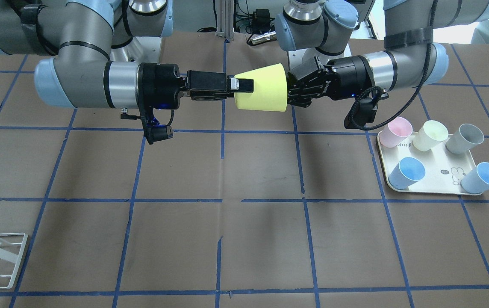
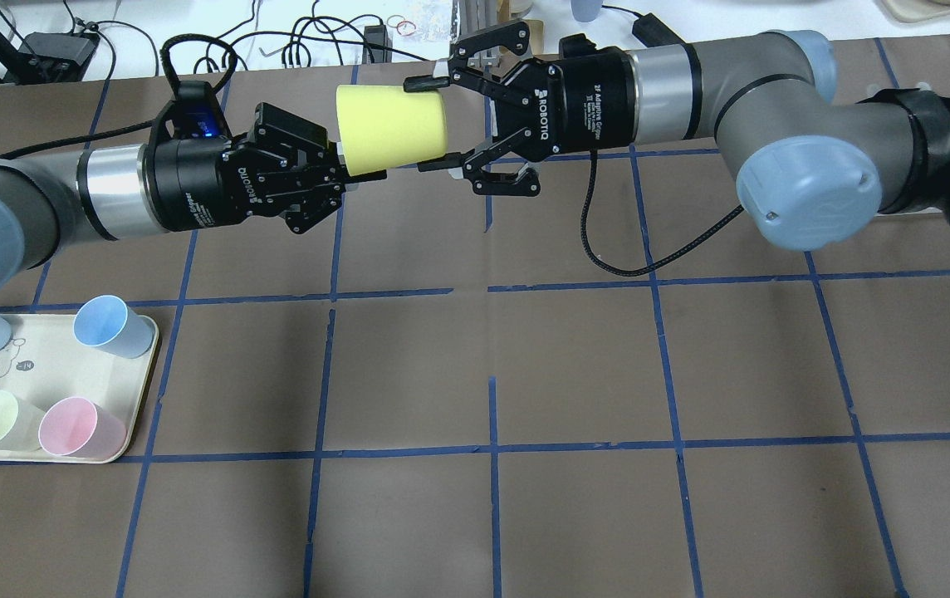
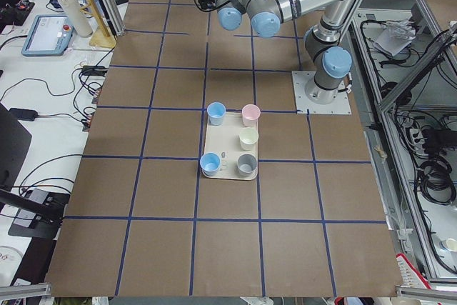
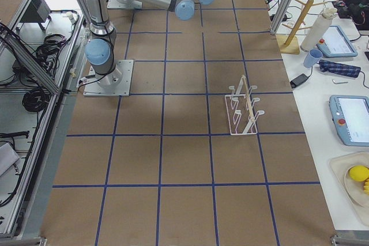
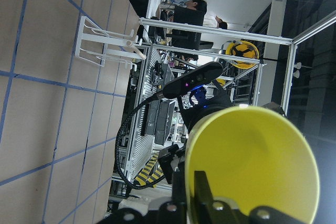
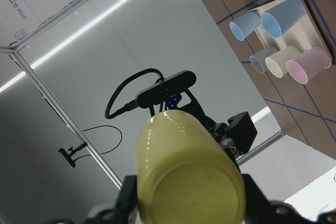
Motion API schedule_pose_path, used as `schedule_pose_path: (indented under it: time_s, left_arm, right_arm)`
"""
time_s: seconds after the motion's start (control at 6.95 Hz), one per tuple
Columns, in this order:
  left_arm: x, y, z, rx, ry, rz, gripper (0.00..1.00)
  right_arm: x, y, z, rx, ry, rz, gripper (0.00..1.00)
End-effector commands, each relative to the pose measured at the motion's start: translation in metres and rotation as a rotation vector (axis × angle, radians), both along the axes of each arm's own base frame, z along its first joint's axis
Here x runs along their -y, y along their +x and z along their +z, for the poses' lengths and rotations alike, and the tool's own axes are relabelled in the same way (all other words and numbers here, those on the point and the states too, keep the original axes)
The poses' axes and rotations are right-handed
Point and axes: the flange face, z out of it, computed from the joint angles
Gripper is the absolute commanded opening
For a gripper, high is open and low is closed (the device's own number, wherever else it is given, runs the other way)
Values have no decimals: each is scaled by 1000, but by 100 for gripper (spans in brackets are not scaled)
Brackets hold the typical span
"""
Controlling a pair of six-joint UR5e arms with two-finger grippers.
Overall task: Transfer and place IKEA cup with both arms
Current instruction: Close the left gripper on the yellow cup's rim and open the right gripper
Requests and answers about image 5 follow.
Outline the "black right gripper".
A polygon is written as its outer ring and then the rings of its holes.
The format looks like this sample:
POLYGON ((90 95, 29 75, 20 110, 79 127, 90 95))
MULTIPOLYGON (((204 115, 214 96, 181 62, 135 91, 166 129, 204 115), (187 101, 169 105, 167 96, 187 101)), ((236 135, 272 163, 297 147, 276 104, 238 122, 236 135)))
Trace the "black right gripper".
MULTIPOLYGON (((206 99, 205 94, 206 90, 203 86, 193 89, 189 96, 192 107, 188 109, 183 108, 182 97, 180 97, 180 113, 188 133, 205 116, 234 106, 224 90, 210 99, 206 99)), ((173 184, 175 173, 185 179, 185 152, 186 146, 179 147, 177 144, 159 151, 158 162, 168 184, 173 184)))

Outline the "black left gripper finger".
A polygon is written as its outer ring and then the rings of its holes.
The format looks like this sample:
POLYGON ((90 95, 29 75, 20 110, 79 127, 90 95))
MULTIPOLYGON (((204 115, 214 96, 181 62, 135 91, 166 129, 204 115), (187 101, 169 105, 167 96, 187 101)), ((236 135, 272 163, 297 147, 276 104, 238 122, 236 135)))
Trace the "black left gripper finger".
POLYGON ((194 205, 198 223, 216 223, 216 208, 206 173, 194 172, 194 205))

